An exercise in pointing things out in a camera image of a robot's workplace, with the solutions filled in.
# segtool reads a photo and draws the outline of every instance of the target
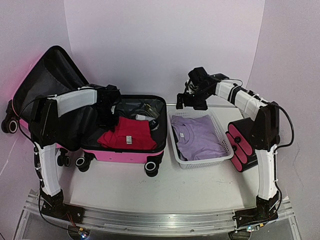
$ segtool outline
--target plastic basket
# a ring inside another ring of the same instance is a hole
[[[202,159],[202,160],[193,160],[193,161],[183,161],[178,156],[177,145],[175,143],[174,132],[171,126],[171,119],[172,116],[181,116],[184,118],[200,118],[205,115],[209,115],[211,117],[213,123],[213,130],[217,138],[219,139],[221,145],[223,146],[226,156],[217,157],[217,158],[210,158],[210,159]],[[181,110],[171,110],[167,114],[168,123],[169,123],[169,133],[172,143],[172,148],[174,152],[174,158],[179,163],[182,169],[193,169],[193,168],[200,168],[200,167],[207,167],[207,166],[214,166],[218,165],[224,160],[231,159],[234,156],[234,151],[232,150],[231,144],[225,134],[224,129],[222,128],[216,114],[211,110],[200,111],[194,110],[193,108],[184,108]]]

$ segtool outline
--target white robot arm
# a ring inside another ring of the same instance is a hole
[[[34,166],[41,184],[40,193],[49,206],[42,209],[43,214],[68,220],[68,213],[75,223],[80,223],[84,211],[82,207],[63,203],[55,161],[59,117],[81,107],[96,105],[98,117],[103,123],[100,126],[110,129],[118,124],[119,119],[112,114],[111,107],[119,97],[120,92],[115,86],[90,85],[33,101],[28,128],[35,145]]]
[[[206,99],[215,95],[239,108],[247,117],[243,121],[251,123],[242,126],[249,133],[245,140],[254,149],[257,157],[259,189],[255,208],[235,212],[237,228],[265,224],[277,219],[279,206],[276,208],[276,203],[279,194],[281,201],[282,193],[277,185],[276,151],[280,142],[279,109],[283,108],[231,82],[221,73],[209,75],[203,67],[197,67],[188,75],[190,79],[185,85],[184,93],[177,95],[177,109],[182,109],[184,105],[195,110],[207,110]],[[291,145],[294,139],[293,126],[291,127],[292,140],[287,146]]]

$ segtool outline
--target clothing label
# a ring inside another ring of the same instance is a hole
[[[126,144],[132,144],[132,136],[126,136]]]

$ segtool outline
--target pink suitcase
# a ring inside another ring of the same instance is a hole
[[[1,123],[5,133],[14,134],[18,130],[18,116],[23,107],[38,96],[64,94],[89,85],[66,51],[60,46],[53,46],[35,63],[25,76],[6,109],[6,117]],[[30,104],[21,114],[20,124],[28,129],[32,110]],[[94,105],[85,106],[62,115],[59,118],[57,148],[60,156],[57,164],[68,167],[71,163],[68,151],[83,149],[84,156],[75,161],[80,171],[85,172],[93,159],[106,162],[144,164],[148,176],[158,173],[167,140],[167,107],[163,98],[154,95],[121,95],[114,106],[114,113],[134,119],[143,115],[154,117],[150,131],[156,148],[113,149],[102,147],[98,138],[107,130],[98,124],[98,113]]]

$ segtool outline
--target metal frame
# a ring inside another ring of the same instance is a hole
[[[30,213],[40,215],[38,197],[38,194],[30,191],[13,239],[22,239]],[[83,223],[77,225],[86,229],[114,234],[191,237],[234,231],[236,227],[236,222],[232,219],[234,214],[233,210],[196,213],[143,213],[85,207]],[[279,218],[275,221],[289,219],[293,239],[301,240],[295,213],[288,198],[283,200],[278,216]],[[61,219],[47,216],[46,218],[52,222],[68,224],[67,221]]]

